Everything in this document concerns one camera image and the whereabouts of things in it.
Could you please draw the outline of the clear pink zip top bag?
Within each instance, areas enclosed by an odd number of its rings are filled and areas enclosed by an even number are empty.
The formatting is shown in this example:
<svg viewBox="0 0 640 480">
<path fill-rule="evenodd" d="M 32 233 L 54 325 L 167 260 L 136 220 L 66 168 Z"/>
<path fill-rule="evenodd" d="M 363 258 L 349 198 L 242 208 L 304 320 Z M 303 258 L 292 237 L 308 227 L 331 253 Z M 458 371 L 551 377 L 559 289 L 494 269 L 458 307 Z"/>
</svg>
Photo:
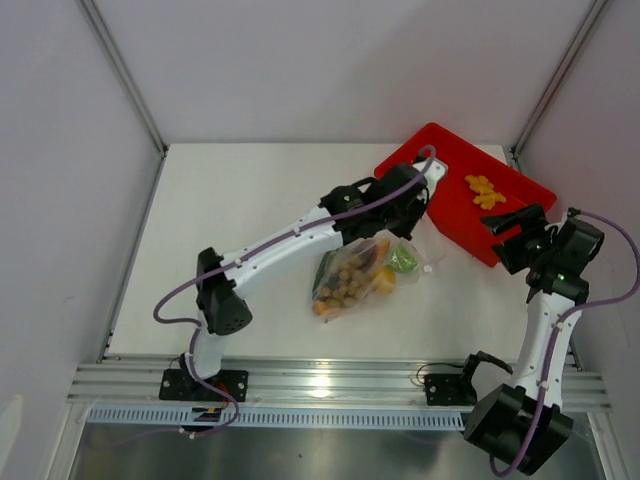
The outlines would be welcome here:
<svg viewBox="0 0 640 480">
<path fill-rule="evenodd" d="M 311 310 L 325 322 L 377 304 L 433 273 L 445 258 L 433 238 L 408 240 L 389 231 L 324 253 L 311 288 Z"/>
</svg>

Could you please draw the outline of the yellow potato toy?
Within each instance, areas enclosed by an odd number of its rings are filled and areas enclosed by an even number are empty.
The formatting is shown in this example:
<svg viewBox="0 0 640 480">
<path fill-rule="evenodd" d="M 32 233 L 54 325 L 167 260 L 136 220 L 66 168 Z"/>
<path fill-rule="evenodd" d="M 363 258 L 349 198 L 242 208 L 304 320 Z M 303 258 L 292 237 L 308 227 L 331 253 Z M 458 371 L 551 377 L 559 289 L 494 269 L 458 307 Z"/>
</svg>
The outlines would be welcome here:
<svg viewBox="0 0 640 480">
<path fill-rule="evenodd" d="M 390 295 L 396 288 L 396 274 L 385 267 L 376 272 L 371 280 L 373 290 L 379 295 Z"/>
</svg>

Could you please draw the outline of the green vegetable toy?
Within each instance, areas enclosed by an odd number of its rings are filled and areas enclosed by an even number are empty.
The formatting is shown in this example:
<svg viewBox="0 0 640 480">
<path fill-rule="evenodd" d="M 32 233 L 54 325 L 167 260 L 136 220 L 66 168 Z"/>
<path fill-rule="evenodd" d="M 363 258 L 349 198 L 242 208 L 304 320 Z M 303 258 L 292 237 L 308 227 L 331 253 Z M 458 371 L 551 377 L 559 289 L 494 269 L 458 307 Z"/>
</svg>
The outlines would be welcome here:
<svg viewBox="0 0 640 480">
<path fill-rule="evenodd" d="M 397 244 L 387 258 L 387 266 L 395 273 L 410 274 L 419 269 L 416 255 L 404 244 Z"/>
</svg>

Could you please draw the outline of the yellow ginger toy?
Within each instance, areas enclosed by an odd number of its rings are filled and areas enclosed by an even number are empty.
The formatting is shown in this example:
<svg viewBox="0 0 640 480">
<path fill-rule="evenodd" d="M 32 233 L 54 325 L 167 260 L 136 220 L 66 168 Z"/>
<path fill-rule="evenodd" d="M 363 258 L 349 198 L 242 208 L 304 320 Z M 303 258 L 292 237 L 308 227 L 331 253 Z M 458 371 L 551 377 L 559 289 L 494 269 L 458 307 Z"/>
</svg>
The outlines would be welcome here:
<svg viewBox="0 0 640 480">
<path fill-rule="evenodd" d="M 465 181 L 474 193 L 473 203 L 482 210 L 490 211 L 499 204 L 506 203 L 506 197 L 494 190 L 494 184 L 483 175 L 467 175 Z"/>
</svg>

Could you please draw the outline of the brown longan bunch toy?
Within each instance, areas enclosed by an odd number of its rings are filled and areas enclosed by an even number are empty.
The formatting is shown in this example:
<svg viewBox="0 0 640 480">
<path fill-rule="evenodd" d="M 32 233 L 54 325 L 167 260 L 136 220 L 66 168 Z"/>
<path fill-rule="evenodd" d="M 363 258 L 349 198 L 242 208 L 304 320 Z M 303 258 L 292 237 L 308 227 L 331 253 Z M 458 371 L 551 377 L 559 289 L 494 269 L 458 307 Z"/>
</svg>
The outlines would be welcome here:
<svg viewBox="0 0 640 480">
<path fill-rule="evenodd" d="M 318 267 L 312 288 L 313 311 L 322 317 L 339 315 L 355 307 L 371 292 L 371 275 L 358 268 L 358 258 L 339 260 L 326 256 Z"/>
</svg>

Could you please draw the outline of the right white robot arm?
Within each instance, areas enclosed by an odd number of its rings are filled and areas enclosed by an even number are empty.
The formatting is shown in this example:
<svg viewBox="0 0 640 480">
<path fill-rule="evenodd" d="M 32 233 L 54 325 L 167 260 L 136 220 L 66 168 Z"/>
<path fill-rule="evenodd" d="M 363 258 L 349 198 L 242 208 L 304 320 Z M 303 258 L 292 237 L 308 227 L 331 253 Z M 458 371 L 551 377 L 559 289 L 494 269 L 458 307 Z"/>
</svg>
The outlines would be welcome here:
<svg viewBox="0 0 640 480">
<path fill-rule="evenodd" d="M 552 225 L 539 204 L 481 222 L 494 236 L 519 230 L 493 250 L 509 273 L 527 273 L 527 327 L 504 383 L 492 390 L 491 377 L 477 368 L 458 376 L 458 395 L 477 403 L 463 436 L 488 453 L 497 477 L 531 476 L 572 434 L 574 421 L 562 411 L 565 355 L 590 293 L 582 274 L 605 235 L 578 219 L 575 210 L 561 225 Z"/>
</svg>

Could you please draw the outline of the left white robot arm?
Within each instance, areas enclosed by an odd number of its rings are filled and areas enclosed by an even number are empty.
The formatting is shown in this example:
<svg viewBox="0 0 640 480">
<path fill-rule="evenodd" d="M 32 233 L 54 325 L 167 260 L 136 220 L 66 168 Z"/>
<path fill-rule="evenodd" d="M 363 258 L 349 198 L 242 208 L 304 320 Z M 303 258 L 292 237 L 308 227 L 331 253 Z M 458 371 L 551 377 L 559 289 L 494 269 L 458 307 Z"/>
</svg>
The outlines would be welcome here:
<svg viewBox="0 0 640 480">
<path fill-rule="evenodd" d="M 201 251 L 196 274 L 200 327 L 179 359 L 189 398 L 217 398 L 229 391 L 220 377 L 226 340 L 253 319 L 247 296 L 280 271 L 321 256 L 312 291 L 322 316 L 369 293 L 392 245 L 410 239 L 426 212 L 438 167 L 426 160 L 396 165 L 379 179 L 334 188 L 296 223 L 261 243 L 224 255 L 213 248 Z"/>
</svg>

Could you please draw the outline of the red brown meat slice toy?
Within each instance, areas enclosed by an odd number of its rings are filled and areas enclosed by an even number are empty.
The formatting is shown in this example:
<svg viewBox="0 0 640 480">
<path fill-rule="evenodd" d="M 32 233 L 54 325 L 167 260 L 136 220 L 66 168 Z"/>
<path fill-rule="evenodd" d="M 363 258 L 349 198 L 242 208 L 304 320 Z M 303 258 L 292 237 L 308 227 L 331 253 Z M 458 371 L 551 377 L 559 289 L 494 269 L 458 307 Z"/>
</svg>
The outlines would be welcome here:
<svg viewBox="0 0 640 480">
<path fill-rule="evenodd" d="M 369 270 L 375 264 L 383 262 L 391 247 L 391 241 L 382 239 L 363 239 L 356 248 L 358 268 Z"/>
</svg>

